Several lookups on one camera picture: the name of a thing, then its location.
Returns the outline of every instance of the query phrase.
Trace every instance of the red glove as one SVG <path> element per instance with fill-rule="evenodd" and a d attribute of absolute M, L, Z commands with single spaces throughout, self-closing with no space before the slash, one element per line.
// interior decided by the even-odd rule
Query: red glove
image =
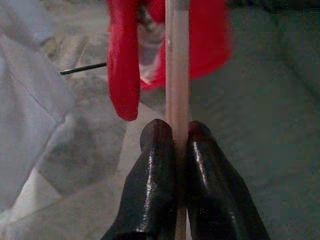
<path fill-rule="evenodd" d="M 148 6 L 153 20 L 165 21 L 165 0 L 106 0 L 110 11 L 111 38 L 107 55 L 110 98 L 117 114 L 127 121 L 138 115 L 140 73 L 138 58 L 137 11 Z M 190 77 L 205 75 L 223 64 L 228 55 L 224 0 L 191 0 L 190 3 Z M 159 64 L 151 85 L 166 83 L 166 46 L 159 51 Z"/>

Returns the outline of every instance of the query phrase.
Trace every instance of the white cloth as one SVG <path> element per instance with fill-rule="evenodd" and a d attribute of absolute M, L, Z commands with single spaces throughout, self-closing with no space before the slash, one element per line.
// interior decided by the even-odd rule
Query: white cloth
<path fill-rule="evenodd" d="M 0 1 L 0 211 L 13 205 L 74 103 L 39 49 L 52 35 L 38 0 Z"/>

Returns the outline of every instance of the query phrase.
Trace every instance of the white fabric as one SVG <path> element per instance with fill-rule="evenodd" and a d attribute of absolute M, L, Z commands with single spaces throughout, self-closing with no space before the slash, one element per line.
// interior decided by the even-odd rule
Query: white fabric
<path fill-rule="evenodd" d="M 38 0 L 0 1 L 0 211 L 10 208 L 74 98 L 39 49 L 52 36 Z"/>

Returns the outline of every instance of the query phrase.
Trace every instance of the wooden stick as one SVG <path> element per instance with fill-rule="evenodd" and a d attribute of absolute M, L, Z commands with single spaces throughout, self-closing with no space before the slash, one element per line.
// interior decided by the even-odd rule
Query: wooden stick
<path fill-rule="evenodd" d="M 189 0 L 166 0 L 166 119 L 176 146 L 178 210 L 176 240 L 186 239 L 183 204 L 189 123 Z"/>

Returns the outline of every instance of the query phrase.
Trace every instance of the thin black rod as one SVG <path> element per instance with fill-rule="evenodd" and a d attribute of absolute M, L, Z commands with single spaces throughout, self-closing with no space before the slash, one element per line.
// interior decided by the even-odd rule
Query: thin black rod
<path fill-rule="evenodd" d="M 61 75 L 73 74 L 73 73 L 82 72 L 82 71 L 86 71 L 86 70 L 90 70 L 90 69 L 103 68 L 105 66 L 107 66 L 107 63 L 103 62 L 103 63 L 89 65 L 89 66 L 82 66 L 82 67 L 78 67 L 78 68 L 74 68 L 74 69 L 63 70 L 60 72 L 60 74 Z"/>

